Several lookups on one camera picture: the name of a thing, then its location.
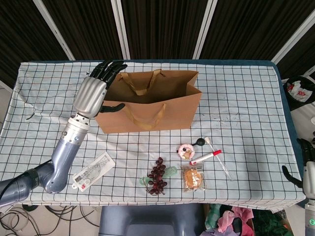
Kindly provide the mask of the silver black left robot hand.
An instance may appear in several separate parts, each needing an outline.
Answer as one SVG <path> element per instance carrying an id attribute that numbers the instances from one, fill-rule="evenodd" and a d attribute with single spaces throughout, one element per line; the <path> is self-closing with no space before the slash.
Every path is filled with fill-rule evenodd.
<path id="1" fill-rule="evenodd" d="M 123 109 L 124 103 L 111 107 L 103 105 L 103 101 L 116 76 L 126 68 L 122 60 L 108 59 L 98 64 L 79 88 L 73 104 L 76 112 L 83 117 L 94 118 L 98 113 L 113 113 Z"/>

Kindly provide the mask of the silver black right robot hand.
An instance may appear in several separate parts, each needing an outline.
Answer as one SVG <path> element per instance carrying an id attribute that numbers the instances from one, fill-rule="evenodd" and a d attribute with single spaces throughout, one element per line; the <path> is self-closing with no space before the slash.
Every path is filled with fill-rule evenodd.
<path id="1" fill-rule="evenodd" d="M 296 185 L 298 188 L 302 188 L 305 196 L 308 199 L 315 199 L 315 148 L 313 145 L 305 139 L 297 139 L 301 149 L 303 157 L 303 179 L 298 180 L 293 177 L 286 166 L 282 165 L 282 171 L 288 181 Z"/>

